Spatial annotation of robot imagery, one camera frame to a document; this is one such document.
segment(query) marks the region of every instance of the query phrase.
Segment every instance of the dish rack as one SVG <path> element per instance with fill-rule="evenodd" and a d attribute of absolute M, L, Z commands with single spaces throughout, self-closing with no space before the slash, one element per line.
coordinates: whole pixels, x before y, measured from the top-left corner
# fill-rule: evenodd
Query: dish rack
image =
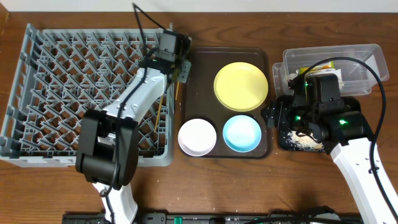
<path fill-rule="evenodd" d="M 0 159 L 21 167 L 75 165 L 81 119 L 120 96 L 160 30 L 39 31 L 28 24 L 0 136 Z M 173 158 L 174 85 L 140 122 L 138 166 L 167 166 Z M 154 130 L 157 110 L 160 120 Z"/>

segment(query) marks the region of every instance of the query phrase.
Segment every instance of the brown tray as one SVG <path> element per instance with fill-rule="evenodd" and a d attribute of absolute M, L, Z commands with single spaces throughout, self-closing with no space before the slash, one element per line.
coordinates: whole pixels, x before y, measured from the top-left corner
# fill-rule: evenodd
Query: brown tray
<path fill-rule="evenodd" d="M 183 123 L 195 118 L 205 119 L 215 127 L 217 132 L 215 147 L 202 157 L 262 159 L 268 156 L 272 150 L 272 131 L 267 128 L 260 111 L 270 101 L 270 86 L 268 86 L 268 96 L 265 102 L 248 112 L 237 112 L 226 108 L 218 101 L 213 89 L 214 79 L 218 71 L 233 62 L 247 62 L 255 65 L 265 74 L 268 84 L 270 84 L 266 54 L 260 49 L 195 47 L 191 52 L 190 61 L 192 68 L 188 81 L 183 88 Z M 260 144 L 250 152 L 236 152 L 229 148 L 223 139 L 224 124 L 227 120 L 239 114 L 254 118 L 262 131 Z"/>

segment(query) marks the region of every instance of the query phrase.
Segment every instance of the wire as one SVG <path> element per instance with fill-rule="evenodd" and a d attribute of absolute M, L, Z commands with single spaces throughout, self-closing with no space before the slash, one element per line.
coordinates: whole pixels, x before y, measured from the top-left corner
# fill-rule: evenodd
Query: wire
<path fill-rule="evenodd" d="M 153 18 L 151 18 L 150 16 L 148 16 L 148 14 L 146 14 L 146 12 L 144 12 L 140 7 L 138 7 L 135 3 L 132 4 L 132 7 L 134 9 L 134 13 L 136 14 L 136 19 L 138 22 L 138 26 L 141 27 L 141 22 L 139 21 L 138 18 L 138 13 L 137 13 L 137 9 L 140 10 L 141 13 L 143 13 L 144 16 L 146 16 L 146 18 L 148 18 L 150 21 L 152 21 L 154 24 L 156 24 L 159 28 L 161 29 L 166 29 L 164 26 L 160 25 L 158 22 L 156 22 Z"/>
<path fill-rule="evenodd" d="M 165 29 L 162 25 L 160 25 L 158 22 L 156 22 L 155 20 L 153 20 L 150 16 L 148 16 L 143 10 L 141 10 L 141 8 L 139 8 L 137 5 L 135 5 L 134 3 L 132 4 L 133 9 L 134 9 L 134 14 L 136 16 L 136 21 L 138 24 L 138 28 L 139 28 L 139 32 L 140 35 L 142 37 L 142 43 L 143 43 L 143 51 L 144 51 L 144 58 L 143 60 L 148 60 L 150 58 L 150 56 L 157 50 L 156 47 L 152 48 L 149 52 L 147 52 L 147 45 L 146 45 L 146 41 L 145 41 L 145 37 L 144 37 L 144 31 L 142 30 L 142 26 L 141 26 L 141 22 L 139 20 L 139 16 L 138 16 L 138 12 L 137 9 L 140 10 L 143 15 L 145 15 L 149 20 L 151 20 L 153 23 L 155 23 L 156 25 L 158 25 L 161 29 Z M 108 189 L 106 191 L 101 191 L 100 192 L 100 196 L 101 197 L 105 197 L 106 198 L 106 204 L 109 208 L 109 211 L 111 212 L 111 216 L 112 216 L 112 224 L 114 223 L 114 212 L 112 210 L 112 206 L 111 203 L 109 201 L 109 193 L 112 191 L 113 186 L 115 185 L 115 183 L 117 182 L 117 178 L 119 177 L 119 170 L 120 170 L 120 165 L 119 165 L 119 138 L 120 138 L 120 119 L 121 119 L 121 115 L 123 112 L 123 108 L 126 105 L 127 101 L 130 99 L 130 97 L 137 91 L 137 89 L 145 82 L 145 79 L 147 77 L 147 66 L 145 66 L 144 69 L 144 75 L 142 76 L 140 82 L 131 90 L 131 92 L 125 97 L 125 99 L 120 103 L 119 105 L 119 110 L 118 110 L 118 115 L 116 117 L 116 129 L 115 129 L 115 168 L 113 171 L 113 176 L 112 176 L 112 181 L 108 187 Z"/>
<path fill-rule="evenodd" d="M 324 224 L 350 224 L 340 220 L 331 220 L 327 218 L 312 218 L 312 217 L 267 217 L 258 220 L 253 220 L 245 224 L 257 224 L 264 222 L 315 222 Z"/>
<path fill-rule="evenodd" d="M 312 141 L 314 141 L 315 143 L 317 143 L 317 144 L 321 144 L 322 142 L 321 141 L 319 141 L 319 140 L 316 140 L 314 137 L 312 137 L 311 136 L 311 133 L 309 132 L 309 130 L 307 130 L 307 129 L 303 129 L 303 128 L 300 128 L 300 129 L 298 129 L 297 131 L 296 131 L 296 136 L 297 137 L 309 137 Z"/>
<path fill-rule="evenodd" d="M 109 212 L 111 212 L 111 223 L 114 223 L 114 212 L 113 212 L 113 208 L 111 205 L 111 201 L 109 200 L 109 196 L 105 197 L 106 200 L 106 205 L 108 206 Z"/>
<path fill-rule="evenodd" d="M 356 63 L 358 63 L 358 64 L 364 66 L 366 69 L 368 69 L 368 70 L 372 73 L 372 75 L 374 76 L 374 78 L 375 78 L 376 81 L 377 81 L 377 84 L 379 85 L 380 92 L 381 92 L 381 98 L 382 98 L 382 107 L 381 107 L 381 114 L 380 114 L 380 118 L 379 118 L 379 123 L 377 124 L 377 128 L 376 128 L 376 130 L 375 130 L 375 132 L 374 132 L 374 137 L 373 137 L 373 139 L 372 139 L 372 141 L 371 141 L 371 148 L 370 148 L 369 156 L 370 156 L 371 170 L 372 170 L 374 179 L 375 179 L 375 181 L 376 181 L 376 183 L 377 183 L 377 186 L 379 187 L 380 193 L 381 193 L 381 195 L 383 196 L 384 200 L 386 201 L 386 204 L 387 204 L 388 208 L 390 209 L 390 211 L 391 211 L 391 213 L 392 213 L 392 216 L 393 216 L 393 217 L 395 218 L 395 220 L 398 222 L 398 214 L 397 214 L 397 212 L 394 210 L 394 207 L 392 206 L 390 200 L 388 199 L 388 196 L 387 196 L 387 194 L 386 194 L 386 191 L 384 190 L 384 188 L 383 188 L 383 186 L 382 186 L 382 184 L 381 184 L 379 175 L 377 174 L 377 169 L 378 169 L 378 167 L 376 167 L 375 161 L 374 161 L 374 148 L 375 148 L 375 146 L 376 146 L 376 140 L 377 140 L 377 137 L 379 136 L 380 129 L 381 129 L 381 125 L 382 125 L 382 123 L 383 123 L 384 114 L 386 113 L 386 93 L 384 92 L 384 87 L 383 87 L 383 85 L 382 85 L 382 83 L 381 83 L 381 81 L 380 81 L 380 78 L 379 78 L 378 75 L 376 74 L 376 72 L 374 72 L 374 70 L 373 70 L 369 65 L 367 65 L 366 63 L 364 63 L 364 62 L 362 62 L 362 61 L 360 61 L 360 60 L 358 60 L 358 59 L 350 58 L 350 57 L 334 57 L 334 58 L 328 58 L 328 59 L 322 60 L 322 61 L 320 61 L 320 62 L 317 62 L 316 64 L 314 64 L 314 65 L 312 65 L 311 67 L 309 67 L 305 72 L 301 73 L 301 74 L 300 74 L 299 76 L 297 76 L 296 78 L 301 79 L 301 78 L 303 78 L 311 69 L 315 68 L 316 66 L 321 65 L 321 64 L 326 63 L 326 62 L 335 61 L 335 60 L 349 60 L 349 61 L 356 62 Z"/>

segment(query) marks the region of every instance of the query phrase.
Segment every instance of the food item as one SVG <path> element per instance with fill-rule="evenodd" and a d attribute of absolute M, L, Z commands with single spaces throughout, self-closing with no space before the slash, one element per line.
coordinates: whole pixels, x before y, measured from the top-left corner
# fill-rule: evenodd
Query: food item
<path fill-rule="evenodd" d="M 314 149 L 318 151 L 323 149 L 322 143 L 319 144 L 308 136 L 299 137 L 296 135 L 296 131 L 291 131 L 287 134 L 287 142 L 292 143 L 292 146 L 294 144 L 294 146 L 304 150 Z"/>
<path fill-rule="evenodd" d="M 309 71 L 307 74 L 310 74 L 312 72 L 316 72 L 322 69 L 329 69 L 329 68 L 335 68 L 335 64 L 333 62 L 327 62 L 327 63 L 323 63 L 321 65 L 317 65 L 315 66 L 315 68 L 311 69 L 311 71 Z M 300 68 L 300 74 L 305 72 L 307 69 L 309 69 L 309 67 L 303 67 Z"/>

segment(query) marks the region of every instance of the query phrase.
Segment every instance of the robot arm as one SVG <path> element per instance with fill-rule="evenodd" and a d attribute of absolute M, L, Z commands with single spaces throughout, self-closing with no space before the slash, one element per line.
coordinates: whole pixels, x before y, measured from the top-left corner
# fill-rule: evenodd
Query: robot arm
<path fill-rule="evenodd" d="M 262 111 L 267 126 L 313 136 L 314 141 L 323 143 L 344 175 L 364 223 L 396 223 L 372 173 L 369 155 L 375 137 L 359 102 L 340 96 L 334 74 L 302 77 L 289 82 L 294 96 L 280 96 Z M 374 157 L 383 189 L 397 210 L 398 196 L 381 164 L 377 146 Z"/>
<path fill-rule="evenodd" d="M 159 48 L 151 50 L 156 50 L 155 58 L 143 59 L 134 80 L 121 96 L 103 111 L 88 110 L 81 121 L 76 170 L 84 174 L 98 192 L 110 187 L 114 189 L 107 198 L 102 198 L 107 220 L 112 220 L 111 214 L 114 213 L 117 224 L 134 221 L 137 203 L 132 197 L 130 181 L 138 164 L 139 122 L 153 102 L 164 94 L 168 82 L 184 81 L 179 76 L 188 77 L 190 62 L 185 60 L 185 56 L 190 42 L 191 39 L 185 35 L 163 30 Z M 145 69 L 146 79 L 141 82 Z M 120 120 L 117 120 L 121 102 L 138 85 L 127 99 Z M 114 146 L 116 123 L 120 126 L 118 159 Z"/>
<path fill-rule="evenodd" d="M 138 85 L 143 75 L 144 68 L 140 68 L 137 71 L 135 79 L 121 94 L 121 96 L 113 104 L 104 108 L 108 116 L 117 117 L 120 102 L 122 102 L 128 93 Z M 144 84 L 141 85 L 128 100 L 128 104 L 126 104 L 125 110 L 122 113 L 122 119 L 129 117 L 137 122 L 142 120 L 153 102 L 164 94 L 166 87 L 166 76 L 159 70 L 148 68 Z M 108 185 L 99 182 L 94 183 L 93 185 L 98 192 L 109 188 Z M 109 203 L 115 212 L 115 223 L 132 223 L 136 216 L 138 206 L 132 197 L 130 183 L 122 186 L 120 190 L 112 190 L 109 193 L 108 198 Z M 105 218 L 107 220 L 111 220 L 111 212 L 106 204 L 106 198 L 103 197 L 101 199 L 106 210 Z"/>
<path fill-rule="evenodd" d="M 354 139 L 348 141 L 347 146 L 342 146 L 339 143 L 330 155 L 347 181 L 363 222 L 396 223 L 371 173 L 369 163 L 370 147 L 371 142 L 367 138 Z M 374 158 L 383 188 L 391 204 L 397 209 L 398 196 L 383 168 L 377 152 L 377 146 L 374 151 Z"/>

